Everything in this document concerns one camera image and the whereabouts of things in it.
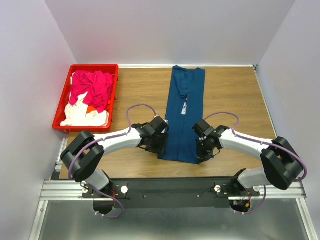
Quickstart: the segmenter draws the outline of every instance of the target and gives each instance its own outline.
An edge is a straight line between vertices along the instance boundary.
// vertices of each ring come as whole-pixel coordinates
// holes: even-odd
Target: white wall
[[[308,166],[307,205],[320,236],[320,1],[297,0],[258,65],[258,80],[280,136]]]
[[[52,122],[75,59],[43,0],[0,1],[0,239],[29,239],[61,134]]]
[[[257,64],[294,0],[45,0],[79,63]]]

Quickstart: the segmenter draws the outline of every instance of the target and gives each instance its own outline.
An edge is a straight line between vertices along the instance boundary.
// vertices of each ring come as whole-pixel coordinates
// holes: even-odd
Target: black mounting plate
[[[216,185],[225,186],[230,180],[231,177],[114,178],[112,183],[116,198],[126,209],[229,208],[228,197],[244,197],[247,194],[244,192],[234,196],[215,192]],[[121,192],[123,186],[127,186],[127,193]],[[259,196],[253,190],[251,193],[252,196]],[[102,198],[91,190],[83,197]]]

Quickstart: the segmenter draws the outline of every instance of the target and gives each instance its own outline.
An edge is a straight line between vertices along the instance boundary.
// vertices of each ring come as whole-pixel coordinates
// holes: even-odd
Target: clothing tag
[[[187,101],[188,101],[188,98],[185,100],[185,102],[183,104],[181,115],[187,114]]]

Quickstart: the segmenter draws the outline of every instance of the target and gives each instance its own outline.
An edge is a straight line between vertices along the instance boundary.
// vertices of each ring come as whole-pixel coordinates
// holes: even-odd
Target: laundry
[[[114,86],[114,78],[110,73],[96,71],[94,73],[78,70],[72,76],[70,86],[71,105],[75,105],[79,95],[87,92],[83,103],[96,108],[100,114],[106,110]]]
[[[192,127],[203,118],[206,71],[174,66],[165,119],[170,131],[165,154],[159,159],[199,164],[197,159],[198,136]]]
[[[78,100],[74,105],[68,103],[64,109],[66,120],[60,123],[60,126],[106,126],[108,124],[109,113],[104,110],[101,113],[93,110],[88,112],[88,105],[84,103],[85,97],[88,93],[78,95]]]

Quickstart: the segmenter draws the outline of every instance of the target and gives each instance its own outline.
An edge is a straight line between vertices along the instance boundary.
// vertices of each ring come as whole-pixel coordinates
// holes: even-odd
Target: pink cloth
[[[107,108],[113,88],[114,78],[110,73],[76,71],[72,76],[69,103],[75,105],[78,101],[78,96],[88,92],[83,102],[96,108],[98,113],[102,113]]]

